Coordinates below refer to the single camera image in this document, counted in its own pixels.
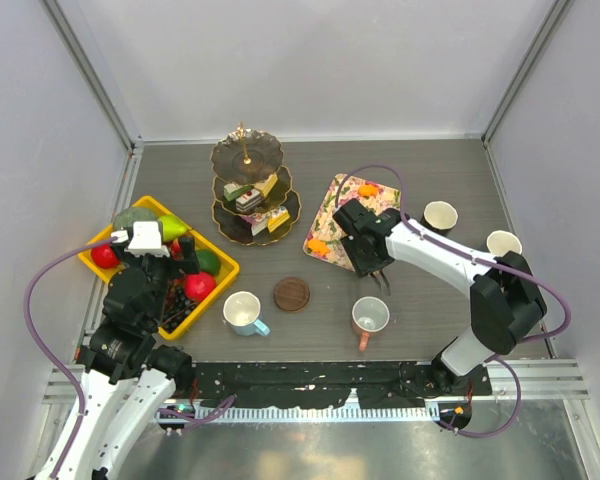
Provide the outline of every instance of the yellow cake slice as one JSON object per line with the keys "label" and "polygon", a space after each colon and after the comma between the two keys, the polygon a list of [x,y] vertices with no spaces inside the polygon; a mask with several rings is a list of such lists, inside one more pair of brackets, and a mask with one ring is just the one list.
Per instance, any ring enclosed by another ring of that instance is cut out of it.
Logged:
{"label": "yellow cake slice", "polygon": [[256,183],[254,185],[254,187],[257,188],[258,190],[260,190],[260,193],[262,193],[262,195],[266,198],[269,196],[269,193],[271,193],[271,189],[273,188],[273,186],[276,184],[277,181],[278,181],[278,174],[272,173],[271,175],[269,175],[269,178]]}
{"label": "yellow cake slice", "polygon": [[271,211],[267,228],[269,229],[269,232],[273,232],[276,228],[290,219],[291,215],[289,215],[289,211],[285,207],[278,207]]}

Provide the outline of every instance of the floral placemat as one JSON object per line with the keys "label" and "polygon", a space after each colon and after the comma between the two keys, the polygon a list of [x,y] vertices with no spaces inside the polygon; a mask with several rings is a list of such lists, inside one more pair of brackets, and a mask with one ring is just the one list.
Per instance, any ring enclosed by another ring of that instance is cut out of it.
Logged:
{"label": "floral placemat", "polygon": [[[335,209],[336,190],[344,177],[344,173],[339,173],[329,185],[302,249],[307,255],[333,263],[338,267],[353,270],[353,265],[340,243],[344,232],[332,217]],[[376,214],[382,213],[387,208],[399,208],[400,206],[400,190],[358,177],[349,178],[346,185],[342,187],[340,205],[352,198],[357,198],[362,205]]]}

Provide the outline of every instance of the pink mug handle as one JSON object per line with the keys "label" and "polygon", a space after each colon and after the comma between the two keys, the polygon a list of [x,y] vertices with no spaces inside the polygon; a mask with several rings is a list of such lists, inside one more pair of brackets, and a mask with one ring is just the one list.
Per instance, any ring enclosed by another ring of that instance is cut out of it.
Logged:
{"label": "pink mug handle", "polygon": [[360,351],[364,352],[367,349],[367,343],[369,343],[369,334],[367,332],[363,332],[360,335]]}

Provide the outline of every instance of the white wall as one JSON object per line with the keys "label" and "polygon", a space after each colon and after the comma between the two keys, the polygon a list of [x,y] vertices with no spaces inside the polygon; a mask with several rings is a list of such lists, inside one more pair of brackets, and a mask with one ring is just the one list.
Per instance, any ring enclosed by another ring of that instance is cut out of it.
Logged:
{"label": "white wall", "polygon": [[578,359],[600,412],[600,0],[574,2],[493,150],[534,272],[573,307],[558,349]]}
{"label": "white wall", "polygon": [[78,1],[145,140],[479,135],[552,4]]}
{"label": "white wall", "polygon": [[[29,337],[35,271],[106,224],[124,151],[39,2],[0,2],[0,479],[25,478],[51,364]],[[43,278],[33,314],[61,359],[75,349],[93,274]]]}

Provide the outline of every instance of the cup rim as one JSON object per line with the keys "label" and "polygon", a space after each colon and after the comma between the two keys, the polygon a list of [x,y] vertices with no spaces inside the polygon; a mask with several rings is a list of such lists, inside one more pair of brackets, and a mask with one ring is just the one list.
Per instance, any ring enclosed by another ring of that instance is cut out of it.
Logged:
{"label": "cup rim", "polygon": [[[382,324],[381,327],[378,327],[378,328],[376,328],[374,330],[369,330],[368,328],[364,328],[364,327],[360,326],[360,324],[356,321],[356,317],[353,315],[353,311],[356,309],[356,305],[358,305],[358,303],[360,303],[362,300],[367,300],[369,298],[372,298],[372,299],[377,300],[378,302],[380,302],[384,306],[384,309],[387,312],[387,317],[386,317],[385,322]],[[363,330],[363,331],[365,331],[367,333],[376,333],[376,332],[379,332],[380,330],[382,330],[384,327],[386,327],[389,324],[389,320],[391,320],[391,311],[389,310],[389,306],[386,303],[384,303],[382,300],[380,300],[378,297],[373,297],[373,296],[369,295],[369,296],[366,296],[366,297],[359,298],[356,301],[356,303],[353,304],[353,307],[351,307],[351,319],[353,320],[353,323],[355,323],[356,326],[358,328],[360,328],[361,330]]]}
{"label": "cup rim", "polygon": [[[435,207],[445,207],[445,208],[447,208],[453,214],[453,223],[451,225],[446,225],[446,226],[434,225],[427,218],[427,210],[429,209],[429,207],[431,207],[431,208],[435,208]],[[444,202],[442,200],[436,200],[435,202],[429,202],[429,203],[427,203],[426,207],[424,207],[424,212],[422,213],[422,216],[424,217],[424,219],[427,221],[427,223],[429,225],[431,225],[433,228],[437,228],[437,229],[440,229],[440,230],[450,230],[453,227],[455,227],[456,224],[458,223],[458,211],[455,209],[455,207],[453,205],[451,205],[448,202]]]}
{"label": "cup rim", "polygon": [[[256,315],[256,318],[254,318],[253,320],[251,320],[249,323],[247,323],[246,325],[236,325],[235,323],[233,323],[231,320],[229,320],[227,318],[227,312],[226,312],[226,308],[227,308],[227,303],[229,303],[229,300],[231,300],[233,297],[235,297],[236,295],[241,295],[241,294],[247,294],[252,296],[253,298],[256,299],[256,302],[258,302],[258,314]],[[234,292],[231,295],[229,295],[227,297],[227,299],[224,301],[224,304],[222,305],[222,316],[224,317],[225,321],[229,322],[231,325],[233,325],[234,327],[245,327],[247,325],[251,325],[252,323],[254,323],[256,320],[258,320],[258,317],[260,316],[260,312],[262,311],[262,305],[260,304],[260,299],[254,295],[251,292],[247,292],[246,290],[240,290],[239,292]]]}
{"label": "cup rim", "polygon": [[495,230],[495,231],[493,231],[493,232],[491,232],[489,234],[489,236],[487,237],[487,241],[485,243],[487,245],[487,250],[489,251],[490,254],[492,254],[492,255],[501,255],[498,252],[493,252],[491,250],[491,247],[489,246],[489,240],[493,239],[494,235],[502,236],[502,237],[508,238],[509,240],[515,240],[516,246],[518,247],[518,251],[511,250],[511,249],[509,251],[517,253],[519,255],[522,254],[522,242],[520,241],[520,239],[515,234],[513,234],[511,232],[507,232],[506,230]]}

